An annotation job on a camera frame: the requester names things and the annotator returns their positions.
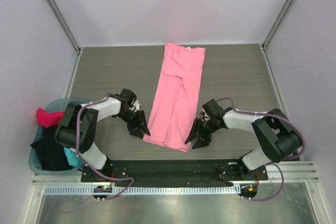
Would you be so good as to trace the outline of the light pink t-shirt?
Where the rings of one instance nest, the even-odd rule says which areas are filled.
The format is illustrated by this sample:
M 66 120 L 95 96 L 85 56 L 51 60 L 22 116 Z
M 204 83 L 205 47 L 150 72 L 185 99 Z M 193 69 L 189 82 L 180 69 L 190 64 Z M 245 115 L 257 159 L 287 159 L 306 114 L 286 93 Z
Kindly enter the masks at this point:
M 159 81 L 143 141 L 187 152 L 197 114 L 205 48 L 167 42 Z

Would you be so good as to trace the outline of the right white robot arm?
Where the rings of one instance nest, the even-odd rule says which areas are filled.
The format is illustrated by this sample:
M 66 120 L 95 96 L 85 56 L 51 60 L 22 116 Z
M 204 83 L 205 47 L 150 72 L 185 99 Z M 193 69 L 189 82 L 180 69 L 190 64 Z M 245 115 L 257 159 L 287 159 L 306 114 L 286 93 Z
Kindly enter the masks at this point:
M 260 167 L 295 159 L 297 149 L 304 150 L 304 138 L 280 109 L 269 112 L 250 112 L 235 108 L 222 108 L 217 100 L 202 106 L 201 117 L 193 122 L 185 143 L 195 141 L 192 149 L 208 146 L 212 134 L 220 129 L 238 129 L 255 134 L 259 148 L 248 152 L 237 161 L 237 174 L 247 180 Z

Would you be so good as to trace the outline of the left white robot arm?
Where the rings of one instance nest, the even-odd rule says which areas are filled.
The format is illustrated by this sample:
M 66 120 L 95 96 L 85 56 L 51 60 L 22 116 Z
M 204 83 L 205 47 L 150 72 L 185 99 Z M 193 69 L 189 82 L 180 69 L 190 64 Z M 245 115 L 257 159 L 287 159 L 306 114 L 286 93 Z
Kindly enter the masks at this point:
M 124 182 L 132 180 L 124 175 L 112 177 L 111 160 L 94 142 L 97 123 L 105 118 L 120 118 L 127 124 L 130 135 L 143 138 L 150 135 L 145 112 L 140 108 L 136 94 L 123 89 L 119 94 L 109 93 L 99 101 L 70 102 L 55 131 L 55 142 L 71 150 L 83 162 L 82 179 L 91 176 L 94 181 Z

